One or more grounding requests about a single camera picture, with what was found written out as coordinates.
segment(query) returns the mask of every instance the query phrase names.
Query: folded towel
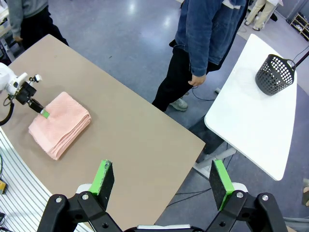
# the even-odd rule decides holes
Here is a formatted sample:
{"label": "folded towel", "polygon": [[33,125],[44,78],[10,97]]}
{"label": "folded towel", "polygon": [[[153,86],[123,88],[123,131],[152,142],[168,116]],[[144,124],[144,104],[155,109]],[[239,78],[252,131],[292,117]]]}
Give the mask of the folded towel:
{"label": "folded towel", "polygon": [[90,123],[91,116],[66,92],[60,93],[45,109],[49,117],[36,116],[29,133],[51,158],[58,160]]}

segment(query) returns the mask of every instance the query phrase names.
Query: bolt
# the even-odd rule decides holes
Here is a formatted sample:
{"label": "bolt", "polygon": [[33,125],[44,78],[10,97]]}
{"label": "bolt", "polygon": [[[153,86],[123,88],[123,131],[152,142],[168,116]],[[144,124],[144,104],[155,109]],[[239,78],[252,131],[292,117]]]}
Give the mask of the bolt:
{"label": "bolt", "polygon": [[262,199],[263,199],[263,201],[267,201],[268,200],[268,196],[267,195],[263,195]]}
{"label": "bolt", "polygon": [[60,203],[61,201],[62,201],[61,197],[57,197],[57,198],[56,198],[56,202],[57,202],[57,203]]}
{"label": "bolt", "polygon": [[237,196],[238,198],[243,198],[243,193],[242,193],[242,192],[238,192],[238,193],[236,193],[236,196]]}
{"label": "bolt", "polygon": [[84,195],[82,196],[82,199],[83,199],[83,200],[87,200],[88,198],[89,198],[88,194],[84,194]]}

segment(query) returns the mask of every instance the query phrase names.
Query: black basket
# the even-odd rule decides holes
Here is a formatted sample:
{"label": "black basket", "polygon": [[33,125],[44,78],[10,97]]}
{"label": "black basket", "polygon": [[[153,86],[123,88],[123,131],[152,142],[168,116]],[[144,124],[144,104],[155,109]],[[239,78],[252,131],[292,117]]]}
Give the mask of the black basket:
{"label": "black basket", "polygon": [[272,96],[287,88],[294,82],[295,69],[288,64],[290,59],[283,59],[270,54],[257,72],[257,86],[267,95]]}

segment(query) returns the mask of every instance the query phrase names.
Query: blue jacket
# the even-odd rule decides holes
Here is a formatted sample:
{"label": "blue jacket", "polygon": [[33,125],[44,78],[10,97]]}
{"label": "blue jacket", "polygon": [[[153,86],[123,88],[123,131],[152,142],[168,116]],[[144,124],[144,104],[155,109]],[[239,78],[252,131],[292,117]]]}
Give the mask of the blue jacket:
{"label": "blue jacket", "polygon": [[203,76],[208,61],[221,66],[247,11],[247,0],[185,0],[175,36],[176,47],[189,53],[191,73]]}

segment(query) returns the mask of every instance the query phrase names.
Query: corrugated metal surface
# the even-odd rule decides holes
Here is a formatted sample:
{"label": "corrugated metal surface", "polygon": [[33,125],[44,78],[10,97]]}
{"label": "corrugated metal surface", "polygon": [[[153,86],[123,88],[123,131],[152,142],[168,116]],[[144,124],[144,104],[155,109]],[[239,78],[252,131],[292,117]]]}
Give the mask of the corrugated metal surface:
{"label": "corrugated metal surface", "polygon": [[[6,214],[4,227],[14,232],[35,232],[51,193],[23,162],[0,128],[2,180],[8,184],[0,195],[0,211]],[[91,231],[80,224],[76,232]]]}

